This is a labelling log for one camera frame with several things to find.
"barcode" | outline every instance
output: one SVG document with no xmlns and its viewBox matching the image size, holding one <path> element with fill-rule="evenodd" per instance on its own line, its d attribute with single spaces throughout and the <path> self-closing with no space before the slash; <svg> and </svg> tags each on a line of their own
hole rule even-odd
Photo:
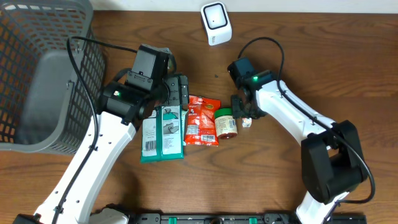
<svg viewBox="0 0 398 224">
<path fill-rule="evenodd" d="M 156 140 L 145 142 L 145 151 L 156 150 Z"/>
<path fill-rule="evenodd" d="M 216 136 L 201 136 L 202 141 L 214 142 L 216 141 Z"/>
<path fill-rule="evenodd" d="M 229 120 L 229 128 L 234 129 L 235 126 L 235 120 Z"/>
</svg>

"mesh basket wall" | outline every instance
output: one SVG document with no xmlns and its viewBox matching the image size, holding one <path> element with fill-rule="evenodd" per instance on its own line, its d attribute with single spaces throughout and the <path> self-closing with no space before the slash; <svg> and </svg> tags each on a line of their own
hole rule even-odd
<svg viewBox="0 0 398 224">
<path fill-rule="evenodd" d="M 73 154 L 84 138 L 91 117 L 88 100 L 73 70 L 70 70 L 74 85 L 67 115 L 59 117 L 61 124 L 52 121 L 50 125 L 61 127 L 60 134 L 40 133 L 45 122 L 25 129 L 21 118 L 24 113 L 32 112 L 24 111 L 24 107 L 28 96 L 34 94 L 29 90 L 40 59 L 51 51 L 66 51 L 69 36 L 93 38 L 91 4 L 81 0 L 0 0 L 0 5 L 0 148 Z M 105 68 L 100 48 L 82 40 L 79 45 L 72 42 L 71 47 L 92 97 L 98 99 Z M 33 137 L 25 138 L 23 133 Z"/>
</svg>

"green clip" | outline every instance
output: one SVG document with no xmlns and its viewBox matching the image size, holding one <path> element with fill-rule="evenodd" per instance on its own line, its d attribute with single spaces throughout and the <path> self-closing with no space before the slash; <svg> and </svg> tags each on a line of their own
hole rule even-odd
<svg viewBox="0 0 398 224">
<path fill-rule="evenodd" d="M 249 224 L 257 224 L 257 218 L 249 218 Z"/>
<path fill-rule="evenodd" d="M 169 218 L 169 224 L 177 224 L 177 218 Z"/>
</svg>

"gray basket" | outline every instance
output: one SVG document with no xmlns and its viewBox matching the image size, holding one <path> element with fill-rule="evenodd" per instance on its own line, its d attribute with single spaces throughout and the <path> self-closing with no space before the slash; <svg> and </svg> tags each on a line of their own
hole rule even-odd
<svg viewBox="0 0 398 224">
<path fill-rule="evenodd" d="M 88 0 L 0 0 L 0 150 L 73 154 L 90 123 L 89 102 L 66 40 L 93 38 Z M 105 70 L 100 48 L 73 41 L 93 98 Z"/>
</svg>

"white sensor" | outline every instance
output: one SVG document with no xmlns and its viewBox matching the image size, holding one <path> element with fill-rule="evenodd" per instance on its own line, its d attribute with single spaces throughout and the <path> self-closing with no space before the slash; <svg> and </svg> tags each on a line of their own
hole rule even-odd
<svg viewBox="0 0 398 224">
<path fill-rule="evenodd" d="M 231 40 L 232 27 L 223 3 L 207 4 L 201 8 L 200 13 L 209 45 L 217 45 Z"/>
</svg>

